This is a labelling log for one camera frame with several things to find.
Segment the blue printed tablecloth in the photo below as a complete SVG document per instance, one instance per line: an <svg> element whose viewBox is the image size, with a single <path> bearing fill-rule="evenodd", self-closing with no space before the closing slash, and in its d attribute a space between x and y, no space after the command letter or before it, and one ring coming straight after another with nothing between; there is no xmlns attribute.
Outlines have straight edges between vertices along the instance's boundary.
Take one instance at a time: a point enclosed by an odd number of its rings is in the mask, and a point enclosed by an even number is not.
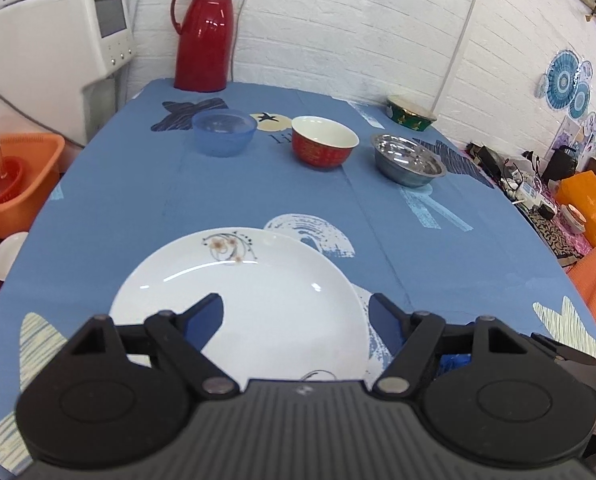
<svg viewBox="0 0 596 480"><path fill-rule="evenodd" d="M172 240L212 228L319 226L344 232L349 281L405 310L463 324L490 314L596 356L596 324L553 253L507 197L440 132L414 140L448 173L408 190L375 167L371 136L408 136L375 106L322 94L231 84L219 100L259 128L242 154L196 150L171 121L200 103L167 79L148 84L76 158L40 214L0 290L0 478L27 466L13 427L23 365L40 366L128 275ZM360 139L339 167L292 150L292 120L324 117Z"/></svg>

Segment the white countertop appliance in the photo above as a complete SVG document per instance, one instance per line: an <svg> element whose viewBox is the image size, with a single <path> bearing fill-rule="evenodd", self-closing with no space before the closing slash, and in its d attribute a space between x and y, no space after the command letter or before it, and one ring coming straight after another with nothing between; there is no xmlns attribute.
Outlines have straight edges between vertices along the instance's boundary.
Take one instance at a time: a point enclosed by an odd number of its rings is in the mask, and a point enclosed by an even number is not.
<svg viewBox="0 0 596 480"><path fill-rule="evenodd" d="M0 132L85 146L119 108L136 55L131 0L24 0L0 9Z"/></svg>

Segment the stainless steel bowl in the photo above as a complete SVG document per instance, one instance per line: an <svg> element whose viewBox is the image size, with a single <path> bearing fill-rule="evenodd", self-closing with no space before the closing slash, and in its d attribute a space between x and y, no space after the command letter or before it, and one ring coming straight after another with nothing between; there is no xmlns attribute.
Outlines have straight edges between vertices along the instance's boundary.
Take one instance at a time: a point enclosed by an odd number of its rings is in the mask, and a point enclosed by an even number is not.
<svg viewBox="0 0 596 480"><path fill-rule="evenodd" d="M373 134L371 144L378 171L407 188L422 188L448 172L434 152L407 138L389 133Z"/></svg>

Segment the orange bag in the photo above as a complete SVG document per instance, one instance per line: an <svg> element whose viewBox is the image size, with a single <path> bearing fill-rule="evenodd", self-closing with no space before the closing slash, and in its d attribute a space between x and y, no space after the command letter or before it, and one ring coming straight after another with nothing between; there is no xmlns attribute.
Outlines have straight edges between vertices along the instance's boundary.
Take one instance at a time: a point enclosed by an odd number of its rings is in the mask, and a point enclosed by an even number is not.
<svg viewBox="0 0 596 480"><path fill-rule="evenodd" d="M586 218L584 236L592 247L596 247L596 174L593 171L579 172L561 180L555 194L562 205L572 205Z"/></svg>

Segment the red and white bowl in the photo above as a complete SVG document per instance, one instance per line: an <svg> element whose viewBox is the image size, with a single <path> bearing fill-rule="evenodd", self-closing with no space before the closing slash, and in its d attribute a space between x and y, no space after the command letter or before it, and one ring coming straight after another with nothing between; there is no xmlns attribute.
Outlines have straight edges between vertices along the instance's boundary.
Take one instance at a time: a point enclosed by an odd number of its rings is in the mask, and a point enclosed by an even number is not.
<svg viewBox="0 0 596 480"><path fill-rule="evenodd" d="M356 133L340 122L318 116L298 116L292 120L292 150L311 167L339 167L359 144Z"/></svg>

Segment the red thermos jug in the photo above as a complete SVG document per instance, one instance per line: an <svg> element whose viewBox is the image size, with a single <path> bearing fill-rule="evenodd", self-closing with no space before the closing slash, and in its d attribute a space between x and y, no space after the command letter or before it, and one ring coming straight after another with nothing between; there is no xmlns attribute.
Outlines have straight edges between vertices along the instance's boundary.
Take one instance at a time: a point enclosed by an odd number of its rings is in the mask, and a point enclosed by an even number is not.
<svg viewBox="0 0 596 480"><path fill-rule="evenodd" d="M179 36L174 86L193 92L217 92L228 82L234 34L233 0L192 0L184 20L176 20L176 0L170 20Z"/></svg>

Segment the blue round wall decoration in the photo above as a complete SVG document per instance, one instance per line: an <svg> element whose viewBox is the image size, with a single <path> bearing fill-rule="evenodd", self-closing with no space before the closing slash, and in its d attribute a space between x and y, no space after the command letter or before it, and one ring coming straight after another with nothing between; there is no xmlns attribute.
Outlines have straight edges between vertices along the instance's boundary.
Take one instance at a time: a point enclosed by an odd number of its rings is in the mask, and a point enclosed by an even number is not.
<svg viewBox="0 0 596 480"><path fill-rule="evenodd" d="M588 112L593 75L589 60L573 50L561 50L540 76L534 95L552 110L566 110L571 119L581 119Z"/></svg>

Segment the blue plastic bowl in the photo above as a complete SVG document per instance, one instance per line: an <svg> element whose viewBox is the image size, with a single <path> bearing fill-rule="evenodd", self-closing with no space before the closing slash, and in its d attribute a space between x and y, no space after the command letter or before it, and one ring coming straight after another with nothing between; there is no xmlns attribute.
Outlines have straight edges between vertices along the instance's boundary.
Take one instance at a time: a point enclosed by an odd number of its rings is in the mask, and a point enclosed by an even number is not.
<svg viewBox="0 0 596 480"><path fill-rule="evenodd" d="M204 110L192 119L196 150L213 157L242 154L257 128L255 118L229 108Z"/></svg>

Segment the green patterned bowl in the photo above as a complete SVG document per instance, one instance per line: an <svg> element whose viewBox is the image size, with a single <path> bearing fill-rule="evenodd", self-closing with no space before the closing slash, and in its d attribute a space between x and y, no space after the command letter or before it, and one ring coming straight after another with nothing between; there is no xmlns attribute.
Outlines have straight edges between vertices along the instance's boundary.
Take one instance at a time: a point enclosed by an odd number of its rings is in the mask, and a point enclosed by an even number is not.
<svg viewBox="0 0 596 480"><path fill-rule="evenodd" d="M437 120L429 110L410 103L403 96L388 96L386 114L396 124L414 131L424 131Z"/></svg>

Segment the small white dish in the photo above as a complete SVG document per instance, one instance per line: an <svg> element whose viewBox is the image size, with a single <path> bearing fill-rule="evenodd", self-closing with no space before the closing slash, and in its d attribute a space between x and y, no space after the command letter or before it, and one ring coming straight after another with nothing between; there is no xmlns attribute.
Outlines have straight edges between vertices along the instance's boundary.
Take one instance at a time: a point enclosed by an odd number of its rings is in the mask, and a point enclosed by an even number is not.
<svg viewBox="0 0 596 480"><path fill-rule="evenodd" d="M26 231L17 232L0 243L0 282L6 280L27 236Z"/></svg>

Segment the cluttered side shelf items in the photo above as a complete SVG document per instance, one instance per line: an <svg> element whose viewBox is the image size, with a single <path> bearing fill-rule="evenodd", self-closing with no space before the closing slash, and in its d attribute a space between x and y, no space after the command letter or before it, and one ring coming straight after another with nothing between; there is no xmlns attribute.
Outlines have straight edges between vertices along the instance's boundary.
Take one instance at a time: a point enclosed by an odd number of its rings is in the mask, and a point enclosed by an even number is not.
<svg viewBox="0 0 596 480"><path fill-rule="evenodd" d="M566 210L556 204L536 173L534 158L508 158L473 143L467 145L466 154L512 202L564 270L591 251L579 230L583 224L575 226L567 220Z"/></svg>

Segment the white floral plate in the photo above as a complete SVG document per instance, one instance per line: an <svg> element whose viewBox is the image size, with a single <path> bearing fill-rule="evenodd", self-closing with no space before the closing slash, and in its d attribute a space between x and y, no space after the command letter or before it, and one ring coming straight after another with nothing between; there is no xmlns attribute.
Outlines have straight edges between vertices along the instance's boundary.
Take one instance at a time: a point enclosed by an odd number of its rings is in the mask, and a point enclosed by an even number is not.
<svg viewBox="0 0 596 480"><path fill-rule="evenodd" d="M253 228L219 228L180 237L153 252L116 293L116 324L182 313L213 292L223 301L221 327L202 353L240 386L251 379L300 379L314 362L292 334L300 301L315 292L352 301L348 278L299 240Z"/></svg>

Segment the orange plastic basin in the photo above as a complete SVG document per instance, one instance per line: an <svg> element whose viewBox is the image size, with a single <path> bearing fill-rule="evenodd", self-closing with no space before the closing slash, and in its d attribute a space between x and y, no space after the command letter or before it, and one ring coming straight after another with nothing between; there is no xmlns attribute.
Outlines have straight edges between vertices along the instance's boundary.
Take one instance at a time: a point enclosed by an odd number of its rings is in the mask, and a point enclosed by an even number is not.
<svg viewBox="0 0 596 480"><path fill-rule="evenodd" d="M8 175L0 196L0 240L28 231L59 180L65 140L55 133L0 136Z"/></svg>

